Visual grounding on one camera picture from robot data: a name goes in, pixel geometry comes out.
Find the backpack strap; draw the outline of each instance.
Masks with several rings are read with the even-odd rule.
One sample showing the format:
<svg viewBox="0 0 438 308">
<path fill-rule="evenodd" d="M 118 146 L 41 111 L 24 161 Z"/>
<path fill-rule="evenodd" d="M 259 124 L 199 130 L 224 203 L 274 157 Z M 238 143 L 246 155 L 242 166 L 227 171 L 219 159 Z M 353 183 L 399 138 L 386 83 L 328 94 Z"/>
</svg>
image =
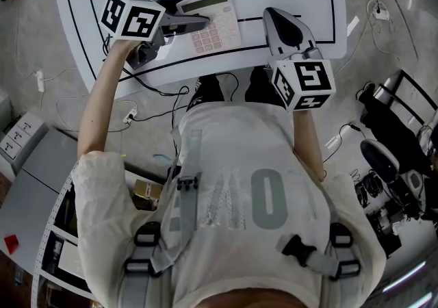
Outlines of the backpack strap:
<svg viewBox="0 0 438 308">
<path fill-rule="evenodd" d="M 314 246 L 303 244 L 299 235 L 283 235 L 276 249 L 284 255 L 294 256 L 301 266 L 323 276 L 320 308 L 355 307 L 364 278 L 360 261 L 353 251 L 351 232 L 342 224 L 335 205 L 315 175 L 299 156 L 296 157 L 326 199 L 330 211 L 330 240 L 322 253 Z"/>
<path fill-rule="evenodd" d="M 171 266 L 190 242 L 196 227 L 201 138 L 201 130 L 191 131 L 188 155 L 176 183 L 172 176 L 179 153 L 170 169 L 159 207 L 153 214 L 154 221 L 142 225 L 136 232 L 134 252 L 123 268 L 125 275 L 118 295 L 120 308 L 170 308 L 172 305 Z M 178 245 L 167 248 L 161 237 L 161 221 L 175 189 L 180 191 L 181 239 Z"/>
</svg>

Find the cardboard box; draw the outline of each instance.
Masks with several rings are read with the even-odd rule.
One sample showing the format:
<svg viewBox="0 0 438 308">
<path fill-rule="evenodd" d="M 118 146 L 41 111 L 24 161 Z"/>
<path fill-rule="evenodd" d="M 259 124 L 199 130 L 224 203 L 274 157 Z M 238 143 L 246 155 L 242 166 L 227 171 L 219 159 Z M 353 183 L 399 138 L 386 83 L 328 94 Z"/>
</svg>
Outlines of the cardboard box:
<svg viewBox="0 0 438 308">
<path fill-rule="evenodd" d="M 148 183 L 147 181 L 137 179 L 133 193 L 139 197 L 153 201 L 154 205 L 157 206 L 162 190 L 162 185 Z"/>
</svg>

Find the white cord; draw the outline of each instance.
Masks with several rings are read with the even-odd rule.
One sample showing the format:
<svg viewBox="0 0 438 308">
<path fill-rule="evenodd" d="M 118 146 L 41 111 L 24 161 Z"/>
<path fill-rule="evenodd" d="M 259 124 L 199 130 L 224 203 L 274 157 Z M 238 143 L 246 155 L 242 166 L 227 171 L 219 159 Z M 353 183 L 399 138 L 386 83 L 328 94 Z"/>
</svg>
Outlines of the white cord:
<svg viewBox="0 0 438 308">
<path fill-rule="evenodd" d="M 115 104 L 113 104 L 112 107 L 116 107 L 119 103 L 133 103 L 136 106 L 136 110 L 138 110 L 137 103 L 135 101 L 132 101 L 132 100 L 120 100 L 120 101 L 117 101 Z"/>
<path fill-rule="evenodd" d="M 348 58 L 348 60 L 347 60 L 347 62 L 346 62 L 344 65 L 342 65 L 342 67 L 341 67 L 339 70 L 337 70 L 337 72 L 334 74 L 334 78 L 336 78 L 336 76 L 337 76 L 337 75 L 338 75 L 338 74 L 339 74 L 339 73 L 340 73 L 345 67 L 347 67 L 347 65 L 351 62 L 351 60 L 352 60 L 353 57 L 355 56 L 356 50 L 357 50 L 357 48 L 359 47 L 359 44 L 361 44 L 361 40 L 362 40 L 363 35 L 365 34 L 365 31 L 366 31 L 366 29 L 367 29 L 369 19 L 370 19 L 370 14 L 368 14 L 368 12 L 367 12 L 367 21 L 365 22 L 365 25 L 363 26 L 361 36 L 359 37 L 359 41 L 357 42 L 355 48 L 353 49 L 353 52 L 351 53 L 351 56 L 350 56 L 350 57 Z"/>
<path fill-rule="evenodd" d="M 72 128 L 70 128 L 70 127 L 67 125 L 67 123 L 64 122 L 64 120 L 62 119 L 62 117 L 61 117 L 61 115 L 60 115 L 60 111 L 59 111 L 58 108 L 57 108 L 58 103 L 59 103 L 61 100 L 82 99 L 82 98 L 84 98 L 84 97 L 88 97 L 88 96 L 90 96 L 90 94 L 83 95 L 82 97 L 61 97 L 61 98 L 59 98 L 59 99 L 56 101 L 56 103 L 55 103 L 55 108 L 56 108 L 57 117 L 61 120 L 62 124 L 65 125 L 66 128 L 67 128 L 69 131 L 79 131 L 79 130 L 76 130 L 76 129 L 72 129 Z"/>
<path fill-rule="evenodd" d="M 371 9 L 371 11 L 370 11 L 370 5 L 371 5 L 371 3 L 374 3 L 374 5 L 373 5 L 373 7 L 372 7 L 372 9 Z M 385 54 L 388 54 L 388 55 L 392 55 L 392 56 L 394 56 L 398 61 L 399 61 L 399 63 L 400 64 L 402 64 L 402 62 L 401 62 L 401 60 L 400 60 L 400 57 L 398 57 L 397 55 L 395 55 L 395 54 L 393 54 L 393 53 L 391 53 L 391 52 L 389 52 L 389 51 L 386 51 L 386 50 L 383 50 L 383 49 L 381 49 L 378 45 L 377 45 L 377 42 L 376 42 L 376 39 L 375 39 L 375 37 L 374 37 L 374 34 L 380 34 L 381 33 L 381 26 L 380 25 L 373 25 L 372 24 L 372 22 L 371 22 L 371 15 L 373 15 L 373 13 L 374 13 L 374 11 L 376 11 L 377 9 L 378 9 L 378 7 L 380 7 L 380 9 L 381 10 L 384 10 L 384 11 L 387 11 L 388 9 L 387 9 L 387 7 L 386 7 L 386 5 L 384 4 L 384 3 L 382 3 L 382 2 L 377 2 L 376 0 L 370 0 L 370 1 L 368 1 L 368 3 L 367 3 L 367 21 L 365 22 L 365 26 L 363 27 L 363 30 L 362 30 L 362 33 L 361 33 L 361 36 L 359 37 L 359 41 L 357 42 L 357 44 L 356 44 L 356 46 L 355 46 L 355 48 L 354 48 L 354 50 L 353 50 L 353 52 L 352 52 L 352 54 L 351 54 L 351 56 L 350 56 L 350 58 L 348 58 L 348 60 L 347 60 L 347 62 L 339 69 L 339 70 L 337 70 L 337 72 L 334 74 L 334 78 L 336 78 L 336 76 L 351 62 L 351 60 L 353 59 L 353 57 L 355 56 L 355 53 L 356 53 L 356 50 L 357 50 L 357 48 L 359 47 L 359 44 L 361 43 L 361 41 L 362 41 L 362 38 L 363 38 L 363 35 L 365 34 L 365 31 L 366 31 L 366 29 L 367 29 L 367 26 L 368 26 L 368 23 L 370 24 L 370 26 L 371 26 L 371 29 L 372 29 L 372 40 L 373 40 L 373 43 L 374 43 L 374 46 L 376 47 L 376 49 L 377 50 L 379 50 L 381 53 L 385 53 Z M 395 25 L 394 25 L 394 22 L 392 21 L 392 19 L 390 18 L 389 20 L 388 20 L 388 23 L 389 23 L 389 30 L 390 30 L 390 32 L 392 33 L 392 31 L 391 31 L 391 24 L 393 25 L 393 27 L 394 27 L 394 30 L 395 30 Z"/>
<path fill-rule="evenodd" d="M 68 70 L 77 70 L 77 67 L 67 67 L 63 69 L 61 72 L 59 72 L 56 76 L 52 78 L 43 79 L 42 81 L 51 81 L 52 79 L 55 79 L 56 77 L 60 76 L 62 73 L 68 71 Z"/>
<path fill-rule="evenodd" d="M 375 4 L 374 4 L 374 7 L 372 8 L 371 13 L 369 13 L 369 12 L 368 12 L 368 10 L 369 10 L 369 6 L 370 6 L 370 4 L 373 3 L 373 2 L 375 3 Z M 384 9 L 384 11 L 387 12 L 387 7 L 386 7 L 386 5 L 385 5 L 384 3 L 382 3 L 382 2 L 378 2 L 378 3 L 377 3 L 375 0 L 370 0 L 370 1 L 368 1 L 368 4 L 367 4 L 368 22 L 370 23 L 371 28 L 372 28 L 372 41 L 373 41 L 373 43 L 374 43 L 374 46 L 375 46 L 376 49 L 379 50 L 381 53 L 386 53 L 386 54 L 388 54 L 388 55 L 394 56 L 394 57 L 398 60 L 398 62 L 399 62 L 400 64 L 402 64 L 402 61 L 400 60 L 400 58 L 399 58 L 396 54 L 393 54 L 393 53 L 390 52 L 390 51 L 383 50 L 383 49 L 381 49 L 381 48 L 377 45 L 376 39 L 375 39 L 375 37 L 374 37 L 374 34 L 380 34 L 380 33 L 381 33 L 381 26 L 380 26 L 380 25 L 373 25 L 372 22 L 371 22 L 371 15 L 372 15 L 373 12 L 375 11 L 377 5 L 379 5 L 379 6 L 381 7 L 381 9 Z M 394 25 L 394 22 L 392 21 L 391 18 L 389 18 L 388 22 L 389 22 L 389 30 L 391 31 L 391 23 L 393 23 L 393 25 Z M 380 31 L 376 31 L 376 29 L 375 29 L 376 26 L 379 26 Z"/>
<path fill-rule="evenodd" d="M 78 130 L 78 129 L 72 129 L 71 127 L 69 127 L 69 126 L 67 125 L 67 123 L 65 123 L 65 121 L 62 119 L 62 117 L 61 117 L 61 115 L 60 115 L 60 111 L 59 111 L 58 108 L 57 108 L 58 103 L 59 103 L 61 100 L 82 99 L 82 98 L 84 98 L 84 97 L 88 97 L 88 96 L 90 96 L 90 94 L 83 95 L 82 97 L 61 97 L 61 98 L 59 98 L 59 99 L 56 101 L 56 103 L 55 103 L 55 108 L 56 108 L 57 116 L 58 116 L 58 118 L 61 120 L 62 124 L 65 125 L 66 128 L 67 128 L 69 131 L 79 131 L 79 130 Z M 120 101 L 116 102 L 115 104 L 113 104 L 112 107 L 115 107 L 115 106 L 117 106 L 119 103 L 122 103 L 122 102 L 133 103 L 133 104 L 136 106 L 136 110 L 138 110 L 138 105 L 137 105 L 137 103 L 136 103 L 135 101 L 132 101 L 132 100 L 120 100 Z M 116 132 L 119 132 L 119 131 L 121 132 L 121 130 L 116 130 L 116 131 L 108 131 L 108 133 L 116 133 Z"/>
<path fill-rule="evenodd" d="M 23 78 L 28 78 L 31 75 L 33 75 L 35 73 L 35 71 L 33 70 L 32 72 L 30 72 L 28 75 L 24 75 L 21 71 L 20 68 L 18 67 L 18 59 L 16 56 L 17 53 L 17 42 L 18 42 L 18 20 L 19 20 L 19 8 L 18 8 L 18 2 L 16 4 L 16 27 L 15 27 L 15 67 L 18 73 L 20 73 L 20 76 Z"/>
</svg>

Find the calculator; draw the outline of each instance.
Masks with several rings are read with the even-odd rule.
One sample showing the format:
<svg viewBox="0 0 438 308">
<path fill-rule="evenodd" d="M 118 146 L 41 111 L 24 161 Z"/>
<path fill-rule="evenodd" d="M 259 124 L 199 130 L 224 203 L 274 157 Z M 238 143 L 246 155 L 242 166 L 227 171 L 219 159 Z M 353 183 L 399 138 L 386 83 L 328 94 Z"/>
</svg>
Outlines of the calculator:
<svg viewBox="0 0 438 308">
<path fill-rule="evenodd" d="M 210 18 L 206 28 L 190 34 L 197 55 L 235 48 L 242 43 L 231 0 L 183 0 L 177 9 L 180 14 Z"/>
</svg>

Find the black buckle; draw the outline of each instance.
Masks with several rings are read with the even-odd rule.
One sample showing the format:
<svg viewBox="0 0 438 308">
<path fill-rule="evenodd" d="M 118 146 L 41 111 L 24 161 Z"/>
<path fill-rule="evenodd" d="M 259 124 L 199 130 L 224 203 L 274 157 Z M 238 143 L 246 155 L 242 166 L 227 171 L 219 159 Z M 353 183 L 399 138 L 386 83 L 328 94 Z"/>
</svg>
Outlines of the black buckle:
<svg viewBox="0 0 438 308">
<path fill-rule="evenodd" d="M 157 246 L 161 237 L 160 227 L 158 222 L 147 222 L 142 225 L 134 236 L 134 244 L 139 247 Z"/>
<path fill-rule="evenodd" d="M 343 272 L 343 268 L 346 266 L 356 266 L 357 269 L 354 271 L 349 270 L 348 272 Z M 336 281 L 338 279 L 345 279 L 350 277 L 355 277 L 361 272 L 361 264 L 357 259 L 352 261 L 341 261 L 339 263 L 339 268 L 337 269 L 336 277 L 330 277 L 331 281 Z"/>
<path fill-rule="evenodd" d="M 353 245 L 353 237 L 350 230 L 341 223 L 330 225 L 330 241 L 335 248 L 350 248 Z"/>
<path fill-rule="evenodd" d="M 302 267 L 307 267 L 307 258 L 309 258 L 310 254 L 316 251 L 315 246 L 307 246 L 301 242 L 301 238 L 299 235 L 295 235 L 292 239 L 289 240 L 285 248 L 281 251 L 282 254 L 286 256 L 294 256 L 297 258 L 298 263 Z"/>
<path fill-rule="evenodd" d="M 123 264 L 126 274 L 148 274 L 150 277 L 157 278 L 162 272 L 156 272 L 150 259 L 127 259 Z"/>
<path fill-rule="evenodd" d="M 185 185 L 185 190 L 190 189 L 190 184 L 193 183 L 193 188 L 198 188 L 198 177 L 181 177 L 177 180 L 177 190 L 180 190 Z"/>
</svg>

